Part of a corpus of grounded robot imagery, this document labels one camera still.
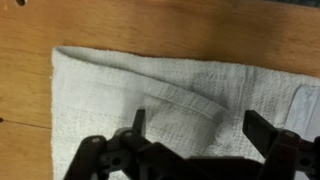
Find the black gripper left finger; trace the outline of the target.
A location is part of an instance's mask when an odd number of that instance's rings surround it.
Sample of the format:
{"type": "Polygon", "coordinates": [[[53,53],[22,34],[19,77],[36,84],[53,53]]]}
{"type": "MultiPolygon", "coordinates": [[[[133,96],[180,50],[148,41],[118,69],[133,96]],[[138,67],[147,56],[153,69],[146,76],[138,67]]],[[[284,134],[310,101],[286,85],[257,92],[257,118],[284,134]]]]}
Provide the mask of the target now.
{"type": "Polygon", "coordinates": [[[184,180],[187,162],[160,143],[145,138],[145,110],[136,112],[129,128],[118,129],[107,140],[84,138],[63,180],[111,180],[122,171],[129,180],[184,180]]]}

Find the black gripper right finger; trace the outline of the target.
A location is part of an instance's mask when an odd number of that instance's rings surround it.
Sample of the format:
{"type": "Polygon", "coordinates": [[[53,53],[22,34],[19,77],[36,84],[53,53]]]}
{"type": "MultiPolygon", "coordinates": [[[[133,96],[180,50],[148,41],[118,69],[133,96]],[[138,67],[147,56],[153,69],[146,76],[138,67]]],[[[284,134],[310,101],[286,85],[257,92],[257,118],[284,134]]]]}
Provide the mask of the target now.
{"type": "Polygon", "coordinates": [[[246,110],[242,131],[265,161],[257,180],[294,180],[297,171],[320,180],[320,137],[313,141],[275,128],[254,110],[246,110]]]}

